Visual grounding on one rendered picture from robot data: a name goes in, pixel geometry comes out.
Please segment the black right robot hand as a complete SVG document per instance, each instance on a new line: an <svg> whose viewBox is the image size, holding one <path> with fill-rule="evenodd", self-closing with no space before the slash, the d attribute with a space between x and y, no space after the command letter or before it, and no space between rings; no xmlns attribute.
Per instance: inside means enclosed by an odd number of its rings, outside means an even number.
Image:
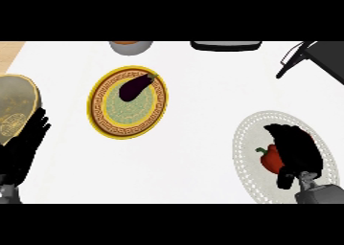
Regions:
<svg viewBox="0 0 344 245"><path fill-rule="evenodd" d="M277 186L280 189L293 187L293 180L300 179L306 172L312 180L323 176L324 158L315 140L298 125L269 124L264 127L277 145L284 163L280 169Z"/></svg>

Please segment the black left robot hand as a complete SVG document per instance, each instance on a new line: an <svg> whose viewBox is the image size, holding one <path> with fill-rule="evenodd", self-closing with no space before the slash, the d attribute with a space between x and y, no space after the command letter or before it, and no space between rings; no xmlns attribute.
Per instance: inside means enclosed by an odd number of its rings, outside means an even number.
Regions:
<svg viewBox="0 0 344 245"><path fill-rule="evenodd" d="M20 134L0 144L0 186L17 187L23 183L51 126L47 110L39 108Z"/></svg>

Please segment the red bell pepper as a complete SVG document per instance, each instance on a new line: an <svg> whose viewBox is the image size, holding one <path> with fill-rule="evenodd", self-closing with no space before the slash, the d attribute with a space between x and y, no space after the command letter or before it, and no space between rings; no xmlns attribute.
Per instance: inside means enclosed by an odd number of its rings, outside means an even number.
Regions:
<svg viewBox="0 0 344 245"><path fill-rule="evenodd" d="M274 138L268 148L259 147L261 164L269 172L281 174L286 171L298 176L303 171L323 175L324 160L314 138L306 131L286 134Z"/></svg>

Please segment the white oval placemat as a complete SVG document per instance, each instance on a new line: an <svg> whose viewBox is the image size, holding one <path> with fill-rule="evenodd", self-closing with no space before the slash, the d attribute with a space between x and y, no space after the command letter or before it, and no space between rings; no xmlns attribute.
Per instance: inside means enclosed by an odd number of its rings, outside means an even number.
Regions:
<svg viewBox="0 0 344 245"><path fill-rule="evenodd" d="M314 128L293 115L280 111L261 111L246 118L240 123L233 141L233 160L243 186L253 199L261 204L295 204L295 195L300 192L299 181L293 180L289 190L277 187L277 174L271 173L261 163L261 147L268 149L274 144L274 138L264 128L278 123L298 125L314 140L324 158L323 177L317 180L318 185L340 185L340 176L333 154L320 134Z"/></svg>

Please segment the yellow patterned plate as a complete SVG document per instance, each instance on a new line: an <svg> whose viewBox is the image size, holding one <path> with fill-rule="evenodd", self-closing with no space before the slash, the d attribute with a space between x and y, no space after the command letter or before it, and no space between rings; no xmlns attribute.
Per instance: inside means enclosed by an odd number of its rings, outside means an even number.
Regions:
<svg viewBox="0 0 344 245"><path fill-rule="evenodd" d="M120 98L122 86L135 78L156 76L134 101ZM162 76L144 66L123 66L95 83L87 102L88 119L107 137L125 140L146 134L157 125L168 106L169 93Z"/></svg>

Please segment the dark purple eggplant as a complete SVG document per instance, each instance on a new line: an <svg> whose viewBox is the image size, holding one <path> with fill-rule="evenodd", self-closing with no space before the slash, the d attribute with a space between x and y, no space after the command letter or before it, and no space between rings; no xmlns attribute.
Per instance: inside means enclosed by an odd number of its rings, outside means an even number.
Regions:
<svg viewBox="0 0 344 245"><path fill-rule="evenodd" d="M120 88L120 98L123 101L131 102L137 99L144 89L154 83L156 75L146 74L144 76L132 79Z"/></svg>

